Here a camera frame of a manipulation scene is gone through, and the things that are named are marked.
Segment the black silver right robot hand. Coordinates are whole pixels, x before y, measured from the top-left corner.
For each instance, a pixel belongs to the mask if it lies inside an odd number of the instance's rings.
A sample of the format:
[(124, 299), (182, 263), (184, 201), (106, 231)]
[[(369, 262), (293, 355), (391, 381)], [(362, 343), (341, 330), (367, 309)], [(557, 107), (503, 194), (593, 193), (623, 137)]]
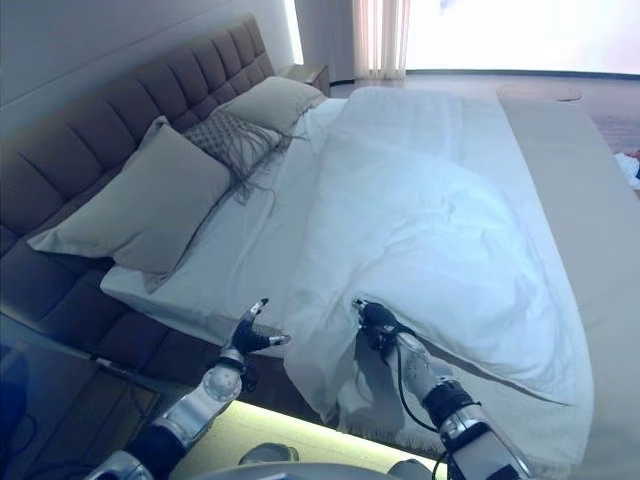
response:
[(388, 354), (395, 345), (399, 331), (399, 323), (394, 314), (384, 305), (356, 298), (352, 306), (359, 317), (360, 330), (369, 346), (381, 353)]

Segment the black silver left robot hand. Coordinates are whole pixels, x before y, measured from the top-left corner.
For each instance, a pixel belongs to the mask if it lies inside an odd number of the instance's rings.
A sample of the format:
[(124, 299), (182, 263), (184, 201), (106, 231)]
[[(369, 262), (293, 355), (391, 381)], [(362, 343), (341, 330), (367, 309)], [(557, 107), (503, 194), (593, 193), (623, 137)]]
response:
[(284, 346), (291, 341), (288, 334), (269, 335), (254, 329), (255, 320), (268, 303), (268, 298), (262, 298), (241, 315), (229, 342), (229, 346), (239, 354), (246, 356), (271, 347)]

